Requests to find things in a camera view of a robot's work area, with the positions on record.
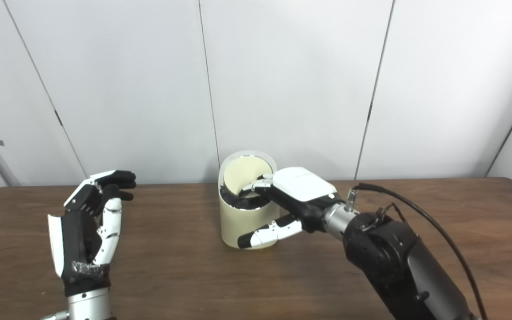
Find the silver metal cylinder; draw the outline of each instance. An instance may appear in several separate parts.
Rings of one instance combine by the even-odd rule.
[[[343,233],[347,225],[357,215],[357,211],[347,211],[344,203],[336,203],[325,210],[323,225],[325,231],[333,237],[343,241]]]
[[[109,288],[69,296],[69,320],[106,320],[112,317]]]

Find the cylindrical container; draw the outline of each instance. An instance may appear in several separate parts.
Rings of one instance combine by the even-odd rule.
[[[230,247],[238,248],[238,237],[280,217],[278,205],[268,199],[258,195],[238,198],[244,186],[276,170],[276,163],[268,154],[252,150],[233,153],[222,162],[219,172],[221,235],[222,241]],[[251,249],[270,247],[274,243]]]

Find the black cable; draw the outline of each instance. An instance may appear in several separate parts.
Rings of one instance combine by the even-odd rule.
[[[464,268],[465,275],[467,275],[467,278],[469,280],[469,283],[471,284],[471,288],[473,289],[473,294],[475,294],[475,300],[477,302],[477,306],[479,308],[479,312],[481,313],[481,318],[483,320],[487,320],[487,314],[485,312],[485,306],[483,304],[483,300],[481,299],[481,294],[479,293],[479,288],[477,287],[477,282],[475,281],[475,277],[473,277],[473,273],[471,272],[471,269],[469,269],[469,265],[467,261],[465,261],[465,258],[461,254],[461,251],[458,249],[457,245],[453,242],[451,237],[447,234],[447,232],[433,219],[432,216],[430,216],[427,212],[425,212],[423,209],[418,207],[415,203],[411,202],[410,200],[406,199],[405,197],[401,196],[400,194],[397,194],[394,191],[390,191],[388,189],[385,189],[380,186],[376,186],[374,184],[359,184],[358,186],[353,187],[353,190],[368,190],[368,191],[375,191],[380,192],[384,194],[388,194],[405,204],[407,204],[409,207],[414,209],[417,213],[420,213],[421,216],[423,216],[426,220],[429,221],[439,231],[439,233],[444,237],[445,241],[448,242],[449,246],[452,248],[453,252],[456,254],[457,259],[460,260],[461,266]]]
[[[394,202],[392,202],[390,205],[392,205],[394,207],[394,210],[396,211],[396,213],[398,213],[398,216],[400,217],[400,220],[402,220],[402,222],[405,225],[408,225],[408,220],[406,220],[406,218],[402,214],[402,211],[400,211],[400,209],[398,208],[398,205],[394,204]]]

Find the wooden table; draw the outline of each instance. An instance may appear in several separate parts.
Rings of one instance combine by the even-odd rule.
[[[490,319],[512,320],[512,181],[376,183],[418,203],[449,231],[473,269]],[[334,184],[346,194],[356,182]],[[46,215],[60,215],[72,191],[0,188],[0,320],[37,320],[67,307]],[[140,186],[135,195],[124,207],[112,262],[112,308],[120,320],[392,319],[330,235],[302,233],[268,249],[240,251],[220,239],[215,184]],[[358,198],[361,210],[389,203],[370,192]],[[446,242],[401,208],[477,312]]]

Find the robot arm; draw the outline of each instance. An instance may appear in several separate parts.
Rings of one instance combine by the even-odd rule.
[[[382,209],[356,211],[356,190],[351,190],[345,202],[333,185],[304,168],[285,168],[261,178],[246,186],[240,196],[250,192],[267,196],[290,215],[242,235],[240,248],[283,239],[291,235],[285,232],[286,226],[291,229],[299,223],[307,232],[327,232],[341,240],[347,259],[364,272],[396,320],[477,319],[407,223],[392,220]]]
[[[84,180],[64,203],[65,214],[48,216],[55,272],[63,280],[69,310],[44,319],[110,320],[110,262],[120,238],[120,188],[135,188],[136,175],[114,170]]]

